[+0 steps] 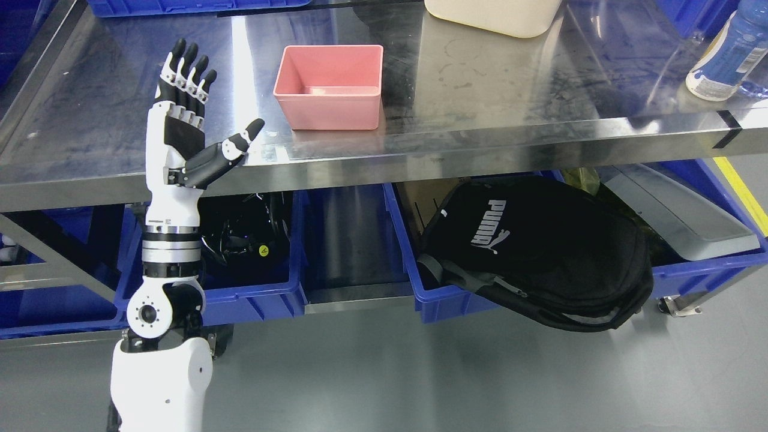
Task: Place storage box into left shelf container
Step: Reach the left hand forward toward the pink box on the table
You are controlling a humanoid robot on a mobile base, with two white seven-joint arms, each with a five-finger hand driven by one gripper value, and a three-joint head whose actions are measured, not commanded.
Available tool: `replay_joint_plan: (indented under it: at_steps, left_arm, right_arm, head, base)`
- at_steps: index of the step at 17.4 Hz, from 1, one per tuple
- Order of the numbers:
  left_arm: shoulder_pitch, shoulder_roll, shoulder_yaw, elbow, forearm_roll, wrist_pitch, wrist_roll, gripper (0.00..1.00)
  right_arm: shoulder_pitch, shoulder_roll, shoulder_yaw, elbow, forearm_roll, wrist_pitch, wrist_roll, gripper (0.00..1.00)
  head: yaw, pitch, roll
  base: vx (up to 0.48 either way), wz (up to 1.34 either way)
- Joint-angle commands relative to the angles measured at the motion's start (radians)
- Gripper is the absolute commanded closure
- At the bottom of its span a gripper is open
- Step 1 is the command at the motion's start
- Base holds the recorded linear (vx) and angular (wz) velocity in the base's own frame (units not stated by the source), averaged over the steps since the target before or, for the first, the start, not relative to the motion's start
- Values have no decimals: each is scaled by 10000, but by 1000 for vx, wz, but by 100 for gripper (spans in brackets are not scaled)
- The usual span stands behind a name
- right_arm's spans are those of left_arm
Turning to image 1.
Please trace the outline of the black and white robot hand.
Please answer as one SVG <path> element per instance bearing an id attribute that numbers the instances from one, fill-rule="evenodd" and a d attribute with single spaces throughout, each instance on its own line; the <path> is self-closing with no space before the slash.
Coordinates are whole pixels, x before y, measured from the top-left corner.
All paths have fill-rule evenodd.
<path id="1" fill-rule="evenodd" d="M 151 233 L 191 233 L 200 224 L 206 189 L 241 164 L 265 123 L 206 144 L 205 109 L 217 72 L 198 45 L 179 39 L 162 63 L 146 118 L 145 179 L 151 192 L 145 226 Z"/>

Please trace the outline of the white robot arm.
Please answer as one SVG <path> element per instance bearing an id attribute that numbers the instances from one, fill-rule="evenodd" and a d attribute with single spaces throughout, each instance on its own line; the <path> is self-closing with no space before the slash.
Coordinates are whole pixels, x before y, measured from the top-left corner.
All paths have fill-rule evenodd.
<path id="1" fill-rule="evenodd" d="M 113 348 L 110 431 L 200 431 L 213 358 L 203 336 L 197 227 L 146 224 L 142 284 Z"/>

